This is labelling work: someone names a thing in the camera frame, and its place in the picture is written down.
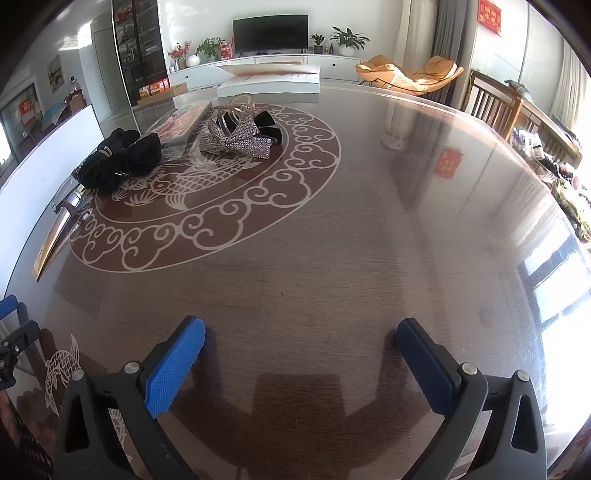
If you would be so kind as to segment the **red flower vase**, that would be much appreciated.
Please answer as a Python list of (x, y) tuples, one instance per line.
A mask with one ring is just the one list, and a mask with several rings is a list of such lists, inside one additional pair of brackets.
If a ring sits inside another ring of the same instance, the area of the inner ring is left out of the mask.
[(168, 56), (174, 62), (176, 70), (181, 70), (186, 67), (186, 58), (188, 56), (191, 44), (191, 41), (177, 43), (171, 50), (168, 51)]

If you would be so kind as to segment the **green potted plant right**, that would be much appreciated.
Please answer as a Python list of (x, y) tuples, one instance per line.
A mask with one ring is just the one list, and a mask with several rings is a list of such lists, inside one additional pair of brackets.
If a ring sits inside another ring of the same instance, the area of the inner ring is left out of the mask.
[(331, 39), (339, 44), (342, 56), (353, 57), (356, 51), (362, 51), (370, 43), (370, 38), (363, 33), (354, 33), (349, 28), (332, 26)]

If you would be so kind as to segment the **black flat television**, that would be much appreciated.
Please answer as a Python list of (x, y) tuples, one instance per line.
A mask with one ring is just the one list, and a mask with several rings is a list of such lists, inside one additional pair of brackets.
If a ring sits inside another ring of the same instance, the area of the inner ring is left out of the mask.
[(309, 22), (307, 14), (281, 14), (233, 20), (235, 52), (307, 48)]

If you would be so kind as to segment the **green potted plant left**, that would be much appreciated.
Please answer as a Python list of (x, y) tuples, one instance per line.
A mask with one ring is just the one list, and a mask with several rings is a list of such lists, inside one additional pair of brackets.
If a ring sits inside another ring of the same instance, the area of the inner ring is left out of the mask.
[(222, 40), (219, 37), (207, 37), (198, 44), (195, 54), (202, 62), (219, 61), (221, 59)]

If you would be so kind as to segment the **white tv cabinet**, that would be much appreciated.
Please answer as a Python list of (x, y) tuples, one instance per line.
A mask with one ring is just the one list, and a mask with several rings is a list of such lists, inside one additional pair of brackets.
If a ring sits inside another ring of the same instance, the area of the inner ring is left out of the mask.
[(266, 71), (267, 65), (297, 65), (308, 70), (308, 65), (320, 68), (322, 80), (338, 80), (356, 83), (359, 76), (356, 65), (361, 58), (329, 54), (269, 54), (213, 61), (187, 67), (168, 75), (170, 86), (184, 84), (188, 90), (216, 87), (228, 81), (237, 70), (239, 73)]

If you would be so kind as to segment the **green potted plant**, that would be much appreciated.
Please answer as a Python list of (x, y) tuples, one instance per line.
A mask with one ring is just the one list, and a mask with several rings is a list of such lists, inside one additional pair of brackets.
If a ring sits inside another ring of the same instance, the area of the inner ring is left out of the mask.
[(354, 33), (349, 28), (332, 26), (331, 39), (339, 44), (342, 56), (353, 57), (356, 51), (362, 51), (370, 43), (370, 38), (363, 33)]
[(219, 37), (207, 37), (198, 44), (195, 54), (202, 62), (219, 61), (221, 59), (222, 40)]

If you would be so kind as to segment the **wooden dining chair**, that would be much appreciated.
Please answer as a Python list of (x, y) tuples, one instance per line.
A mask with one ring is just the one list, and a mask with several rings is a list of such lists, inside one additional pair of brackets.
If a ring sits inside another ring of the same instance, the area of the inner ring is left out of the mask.
[(462, 110), (509, 141), (523, 102), (524, 98), (511, 87), (478, 70), (472, 70)]

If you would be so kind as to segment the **red wall decoration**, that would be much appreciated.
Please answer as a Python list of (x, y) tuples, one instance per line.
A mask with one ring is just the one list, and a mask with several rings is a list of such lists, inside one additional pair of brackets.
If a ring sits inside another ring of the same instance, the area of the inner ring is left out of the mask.
[(478, 23), (496, 35), (501, 33), (501, 9), (491, 0), (478, 0)]

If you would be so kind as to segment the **cardboard box on floor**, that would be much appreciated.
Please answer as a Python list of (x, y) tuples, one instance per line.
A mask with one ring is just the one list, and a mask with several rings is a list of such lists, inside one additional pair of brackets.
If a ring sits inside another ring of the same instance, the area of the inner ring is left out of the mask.
[(157, 102), (171, 99), (175, 96), (183, 95), (188, 92), (187, 84), (182, 83), (179, 85), (173, 85), (170, 88), (163, 90), (162, 92), (150, 95), (148, 97), (139, 99), (137, 102), (138, 106), (147, 106)]

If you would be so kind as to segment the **packaged pink item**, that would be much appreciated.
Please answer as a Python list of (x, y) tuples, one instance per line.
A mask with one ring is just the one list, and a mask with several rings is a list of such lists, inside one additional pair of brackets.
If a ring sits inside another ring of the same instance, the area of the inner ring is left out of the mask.
[(162, 116), (147, 130), (155, 133), (162, 145), (186, 143), (204, 117), (211, 112), (210, 101), (198, 101)]

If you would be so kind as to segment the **orange lounge chair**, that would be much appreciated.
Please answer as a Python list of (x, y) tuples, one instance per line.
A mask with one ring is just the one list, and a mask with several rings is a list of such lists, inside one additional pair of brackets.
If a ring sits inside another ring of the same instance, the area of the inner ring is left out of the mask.
[(464, 68), (441, 56), (432, 57), (417, 71), (405, 71), (384, 55), (356, 65), (363, 83), (380, 89), (424, 96), (443, 89), (464, 73)]

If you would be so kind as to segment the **black glass display cabinet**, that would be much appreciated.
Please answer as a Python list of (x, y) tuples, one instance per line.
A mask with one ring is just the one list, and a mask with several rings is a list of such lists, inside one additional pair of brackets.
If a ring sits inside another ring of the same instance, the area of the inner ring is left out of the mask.
[(167, 83), (156, 0), (112, 0), (116, 52), (132, 107)]

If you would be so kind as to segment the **small dark potted plant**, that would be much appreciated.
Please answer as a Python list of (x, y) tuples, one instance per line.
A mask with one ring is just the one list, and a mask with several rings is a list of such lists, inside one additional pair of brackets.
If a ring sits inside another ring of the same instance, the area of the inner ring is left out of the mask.
[(314, 53), (321, 55), (325, 49), (325, 36), (322, 34), (312, 34), (311, 40), (314, 43)]

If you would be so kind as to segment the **grey curtain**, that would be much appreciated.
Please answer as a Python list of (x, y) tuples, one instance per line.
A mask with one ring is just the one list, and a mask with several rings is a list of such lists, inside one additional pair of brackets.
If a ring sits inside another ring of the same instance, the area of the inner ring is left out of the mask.
[(457, 66), (464, 49), (468, 5), (467, 0), (439, 0), (437, 6), (432, 55), (451, 60)]

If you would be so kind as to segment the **framed wall painting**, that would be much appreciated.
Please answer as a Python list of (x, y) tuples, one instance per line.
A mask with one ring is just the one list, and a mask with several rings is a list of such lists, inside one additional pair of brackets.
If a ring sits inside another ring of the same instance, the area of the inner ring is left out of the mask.
[(57, 92), (64, 85), (64, 75), (60, 55), (57, 54), (47, 66), (50, 91)]

